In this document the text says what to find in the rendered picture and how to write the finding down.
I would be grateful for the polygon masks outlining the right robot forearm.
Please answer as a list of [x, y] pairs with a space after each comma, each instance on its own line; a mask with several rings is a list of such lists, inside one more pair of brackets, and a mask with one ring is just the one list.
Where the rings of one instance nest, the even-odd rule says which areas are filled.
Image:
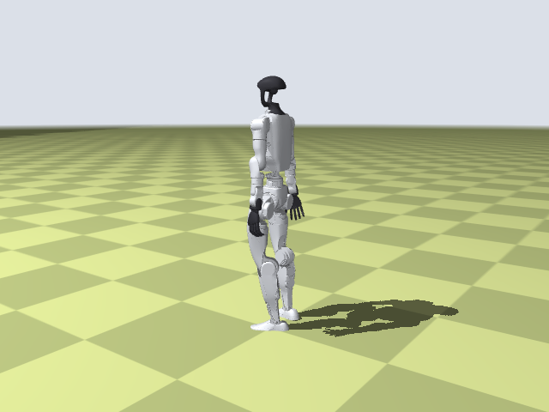
[[296, 168], [296, 160], [294, 158], [290, 163], [290, 168], [285, 171], [286, 183], [288, 186], [289, 194], [297, 193], [296, 179], [294, 177], [296, 176], [295, 168]]

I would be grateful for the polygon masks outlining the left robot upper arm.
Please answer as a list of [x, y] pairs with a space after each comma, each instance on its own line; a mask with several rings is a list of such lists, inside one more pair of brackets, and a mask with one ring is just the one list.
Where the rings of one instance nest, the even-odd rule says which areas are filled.
[[[269, 131], [269, 117], [255, 118], [251, 121], [250, 129], [252, 132], [253, 149], [255, 158], [258, 159], [259, 169], [262, 171], [267, 166], [266, 149], [267, 149], [267, 133]], [[252, 157], [253, 158], [253, 157]]]

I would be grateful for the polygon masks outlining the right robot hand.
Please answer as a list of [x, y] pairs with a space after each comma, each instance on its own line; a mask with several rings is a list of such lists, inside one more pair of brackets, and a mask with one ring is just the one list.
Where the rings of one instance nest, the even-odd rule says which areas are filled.
[[[296, 186], [296, 189], [297, 189], [297, 193], [291, 194], [291, 195], [293, 195], [293, 206], [290, 208], [290, 217], [291, 217], [291, 220], [293, 219], [293, 213], [294, 213], [295, 221], [297, 220], [296, 209], [297, 209], [297, 211], [298, 211], [299, 219], [301, 219], [300, 213], [299, 213], [299, 207], [300, 207], [302, 216], [303, 216], [303, 217], [305, 216], [304, 211], [303, 211], [303, 208], [302, 208], [302, 203], [301, 203], [300, 199], [297, 197], [297, 195], [299, 194], [299, 191], [298, 191], [298, 187], [297, 187], [297, 186]], [[288, 187], [287, 187], [287, 190], [288, 190]], [[288, 191], [288, 194], [289, 194], [289, 191]], [[285, 209], [285, 212], [287, 213], [287, 210], [286, 210], [286, 209]]]

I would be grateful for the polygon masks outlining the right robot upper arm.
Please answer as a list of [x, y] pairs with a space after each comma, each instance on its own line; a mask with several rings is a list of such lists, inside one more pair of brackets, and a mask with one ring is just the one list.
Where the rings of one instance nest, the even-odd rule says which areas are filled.
[[293, 136], [293, 130], [294, 130], [294, 125], [295, 125], [295, 122], [294, 122], [294, 119], [293, 117], [290, 117], [291, 120], [292, 120], [292, 158], [291, 158], [291, 161], [294, 159], [294, 136]]

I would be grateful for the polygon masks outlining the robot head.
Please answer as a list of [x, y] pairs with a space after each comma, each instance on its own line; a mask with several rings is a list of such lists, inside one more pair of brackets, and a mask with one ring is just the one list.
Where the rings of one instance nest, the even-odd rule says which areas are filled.
[[[267, 76], [263, 78], [258, 84], [258, 88], [261, 91], [261, 102], [264, 107], [268, 107], [270, 113], [286, 115], [280, 108], [279, 103], [272, 102], [273, 94], [277, 94], [279, 89], [286, 89], [285, 82], [278, 76]], [[264, 99], [265, 92], [268, 92], [268, 101]]]

